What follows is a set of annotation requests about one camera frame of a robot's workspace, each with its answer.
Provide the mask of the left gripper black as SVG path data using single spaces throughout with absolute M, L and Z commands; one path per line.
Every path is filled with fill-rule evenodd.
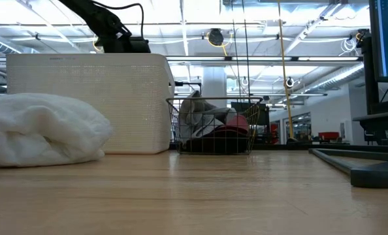
M 122 35 L 116 39 L 103 39 L 103 49 L 105 53 L 119 54 L 150 54 L 151 50 L 148 40 L 142 37 L 126 37 Z

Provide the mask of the grey cloth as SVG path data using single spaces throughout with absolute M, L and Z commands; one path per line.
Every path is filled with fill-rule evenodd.
M 222 127 L 237 115 L 234 108 L 218 107 L 202 99 L 198 91 L 190 94 L 181 103 L 178 121 L 182 142 L 202 138 Z

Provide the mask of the black cloth with logo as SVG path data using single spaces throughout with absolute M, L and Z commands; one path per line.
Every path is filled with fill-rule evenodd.
M 251 150 L 251 137 L 249 131 L 243 128 L 221 126 L 201 137 L 188 139 L 179 150 L 192 154 L 245 154 Z

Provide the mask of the white perforated plastic bin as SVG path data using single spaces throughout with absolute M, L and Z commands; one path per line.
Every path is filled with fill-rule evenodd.
M 8 93 L 47 93 L 84 101 L 107 118 L 107 154 L 155 154 L 169 148 L 167 99 L 174 78 L 160 54 L 10 54 Z

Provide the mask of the black metal rack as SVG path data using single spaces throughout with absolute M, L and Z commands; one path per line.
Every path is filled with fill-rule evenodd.
M 182 82 L 176 81 L 174 88 L 175 97 L 187 97 L 190 94 L 198 92 L 202 94 L 202 84 L 198 82 Z

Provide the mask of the white cloth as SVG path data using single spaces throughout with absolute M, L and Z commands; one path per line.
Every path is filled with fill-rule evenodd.
M 0 167 L 69 165 L 104 157 L 110 121 L 92 105 L 42 93 L 0 96 Z

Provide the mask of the long ceiling light strip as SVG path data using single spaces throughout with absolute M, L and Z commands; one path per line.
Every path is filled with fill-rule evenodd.
M 294 57 L 264 57 L 264 56 L 167 56 L 168 61 L 194 61 L 194 62 L 204 62 L 204 61 L 269 61 L 276 62 L 282 61 L 318 61 L 318 62 L 354 62 L 362 61 L 362 57 L 321 57 L 321 56 L 294 56 Z

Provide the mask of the black background cabinet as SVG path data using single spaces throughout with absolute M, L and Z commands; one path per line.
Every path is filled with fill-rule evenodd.
M 270 142 L 269 107 L 259 102 L 231 102 L 231 107 L 242 114 L 254 131 L 254 144 L 264 145 Z

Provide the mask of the red background box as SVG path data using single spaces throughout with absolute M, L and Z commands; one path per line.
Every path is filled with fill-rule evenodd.
M 339 132 L 320 132 L 318 133 L 318 137 L 321 140 L 332 141 L 340 138 L 340 133 Z

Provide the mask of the grey clothes hanger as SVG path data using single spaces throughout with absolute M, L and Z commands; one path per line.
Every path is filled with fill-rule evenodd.
M 354 187 L 388 189 L 388 153 L 323 148 L 312 148 L 308 151 L 322 161 L 347 174 L 350 184 Z M 338 159 L 338 157 L 368 159 L 380 162 L 357 166 Z

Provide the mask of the black aluminium table frame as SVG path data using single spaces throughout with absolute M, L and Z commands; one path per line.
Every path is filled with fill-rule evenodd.
M 282 150 L 282 151 L 302 151 L 302 150 L 309 150 L 314 148 L 321 148 L 321 149 L 344 149 L 344 150 L 356 150 L 357 146 L 352 145 L 343 145 L 343 144 L 322 144 L 322 145 L 313 145 L 313 144 L 293 144 L 293 145 L 287 145 L 287 144 L 254 144 L 251 147 L 252 151 L 276 151 L 276 150 Z

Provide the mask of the silver ventilation duct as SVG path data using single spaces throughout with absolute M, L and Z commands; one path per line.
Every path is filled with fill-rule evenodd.
M 350 81 L 358 79 L 364 75 L 364 63 L 360 62 L 351 67 L 342 67 L 338 70 L 318 79 L 314 83 L 306 86 L 302 94 L 315 93 L 319 90 L 328 90 L 339 87 Z

